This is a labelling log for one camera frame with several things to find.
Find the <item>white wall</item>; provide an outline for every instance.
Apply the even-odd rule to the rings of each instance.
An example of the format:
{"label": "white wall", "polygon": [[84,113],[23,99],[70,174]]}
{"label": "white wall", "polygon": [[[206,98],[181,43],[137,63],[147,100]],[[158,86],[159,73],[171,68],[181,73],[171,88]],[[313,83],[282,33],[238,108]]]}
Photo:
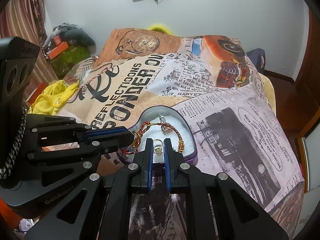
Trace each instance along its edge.
{"label": "white wall", "polygon": [[46,26],[80,25],[97,54],[115,28],[159,23],[177,36],[219,34],[238,38],[245,51],[266,51],[266,69],[296,77],[308,32],[303,0],[45,0]]}

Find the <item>white foam padding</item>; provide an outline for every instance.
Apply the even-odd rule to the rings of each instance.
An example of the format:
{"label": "white foam padding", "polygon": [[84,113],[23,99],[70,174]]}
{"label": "white foam padding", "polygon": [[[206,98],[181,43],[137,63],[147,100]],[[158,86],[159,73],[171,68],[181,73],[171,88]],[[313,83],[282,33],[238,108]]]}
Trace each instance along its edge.
{"label": "white foam padding", "polygon": [[[182,123],[178,119],[174,118],[173,116],[167,115],[164,118],[167,123],[171,124],[174,128],[176,128],[178,130],[178,132],[180,133],[180,135],[184,141],[184,150],[182,152],[182,155],[187,156],[187,155],[193,153],[195,150],[195,147],[193,144],[193,139],[190,134],[190,131],[187,128],[185,128],[182,125]],[[159,119],[159,117],[157,117],[156,119],[153,119],[150,122],[151,123],[158,123],[158,122],[160,122],[160,119]],[[152,138],[153,140],[159,139],[162,142],[164,142],[164,139],[169,138],[171,140],[172,148],[176,152],[178,151],[179,139],[178,139],[177,134],[174,131],[172,131],[168,134],[163,134],[161,131],[160,125],[150,126],[150,129],[143,134],[141,144],[138,147],[139,152],[144,151],[144,148],[146,147],[147,138]],[[164,162],[164,155],[163,154],[157,155],[157,154],[153,153],[153,163],[162,163],[162,162]]]}

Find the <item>wooden floor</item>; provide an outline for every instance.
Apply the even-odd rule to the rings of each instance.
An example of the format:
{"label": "wooden floor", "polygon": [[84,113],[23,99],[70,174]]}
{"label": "wooden floor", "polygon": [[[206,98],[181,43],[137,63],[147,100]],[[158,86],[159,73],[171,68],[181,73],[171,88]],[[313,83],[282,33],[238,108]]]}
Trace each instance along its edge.
{"label": "wooden floor", "polygon": [[267,77],[275,89],[277,118],[300,162],[300,155],[294,140],[316,113],[317,106],[306,95],[298,93],[290,82]]}

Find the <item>striped curtain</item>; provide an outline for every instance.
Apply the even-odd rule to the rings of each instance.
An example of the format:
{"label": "striped curtain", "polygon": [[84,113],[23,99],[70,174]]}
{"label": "striped curtain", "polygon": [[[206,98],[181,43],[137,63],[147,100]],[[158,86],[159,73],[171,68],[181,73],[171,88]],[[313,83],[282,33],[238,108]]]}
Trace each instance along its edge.
{"label": "striped curtain", "polygon": [[[46,39],[44,20],[44,0],[10,0],[0,14],[0,38],[19,36],[41,47]],[[25,98],[41,82],[49,83],[57,79],[53,68],[40,52],[30,84],[25,90]]]}

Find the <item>yellow round object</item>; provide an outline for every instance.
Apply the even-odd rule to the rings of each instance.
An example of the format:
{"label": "yellow round object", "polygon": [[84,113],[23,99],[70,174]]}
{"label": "yellow round object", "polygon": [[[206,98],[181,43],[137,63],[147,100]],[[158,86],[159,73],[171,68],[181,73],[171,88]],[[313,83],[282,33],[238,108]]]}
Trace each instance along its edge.
{"label": "yellow round object", "polygon": [[174,36],[174,34],[167,27],[160,24],[154,24],[148,30]]}

